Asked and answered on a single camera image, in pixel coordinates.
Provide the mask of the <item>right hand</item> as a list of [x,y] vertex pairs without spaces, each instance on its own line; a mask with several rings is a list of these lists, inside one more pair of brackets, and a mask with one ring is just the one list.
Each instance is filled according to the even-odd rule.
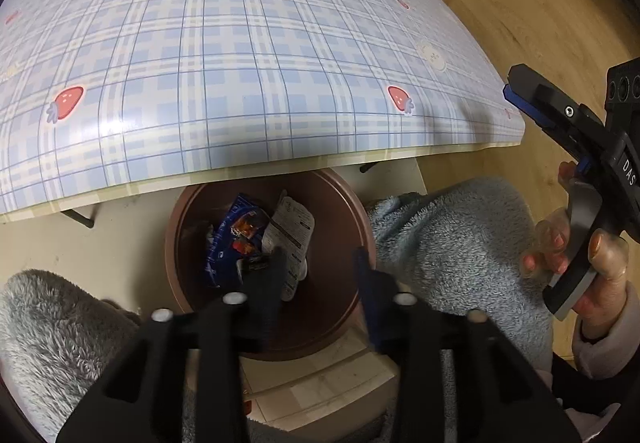
[[549,273],[548,308],[559,317],[573,309],[584,337],[594,340],[610,332],[626,305],[628,245],[615,231],[599,191],[577,176],[575,163],[559,166],[568,205],[536,225],[521,270],[528,277]]

